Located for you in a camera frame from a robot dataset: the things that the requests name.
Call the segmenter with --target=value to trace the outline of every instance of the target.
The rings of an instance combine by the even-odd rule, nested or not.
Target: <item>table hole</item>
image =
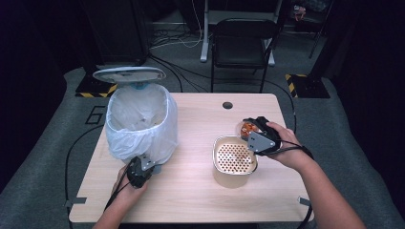
[[[223,108],[225,108],[227,110],[232,109],[232,107],[233,107],[233,104],[231,102],[223,103]]]

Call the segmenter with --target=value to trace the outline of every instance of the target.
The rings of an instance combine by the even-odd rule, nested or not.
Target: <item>trash can lid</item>
[[[100,70],[93,77],[108,83],[138,83],[160,80],[166,77],[164,71],[152,67],[119,67]]]

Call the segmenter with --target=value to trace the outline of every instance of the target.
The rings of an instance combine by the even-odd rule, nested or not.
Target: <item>white plastic bag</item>
[[[119,88],[108,104],[106,134],[113,157],[127,160],[146,154],[163,164],[178,145],[176,101],[158,84]]]

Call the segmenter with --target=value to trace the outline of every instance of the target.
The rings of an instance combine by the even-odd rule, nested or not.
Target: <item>beige basket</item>
[[[215,141],[213,161],[214,178],[225,188],[245,185],[257,168],[257,157],[247,149],[247,142],[234,135]]]

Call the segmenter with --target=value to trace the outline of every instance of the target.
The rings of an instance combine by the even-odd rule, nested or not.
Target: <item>chair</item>
[[[275,32],[277,26],[269,20],[232,18],[220,21],[212,39],[211,93],[216,83],[215,68],[263,70],[261,93],[271,52],[268,41]]]
[[[316,3],[317,1],[315,1],[315,0],[304,1],[304,3],[305,2],[315,2]],[[329,3],[327,4],[326,8],[322,11],[312,10],[310,7],[307,7],[306,14],[299,21],[296,21],[295,15],[293,13],[294,12],[293,6],[295,5],[294,1],[290,1],[290,0],[283,1],[283,4],[280,9],[280,16],[277,21],[277,25],[279,28],[278,34],[283,30],[283,26],[285,25],[287,20],[294,21],[296,31],[315,32],[315,36],[314,36],[315,41],[314,41],[314,44],[310,51],[309,59],[312,58],[315,48],[318,44],[319,38],[324,33],[324,28],[325,28],[327,20],[330,16],[330,10],[333,6],[334,0],[327,0],[326,2],[329,2]]]

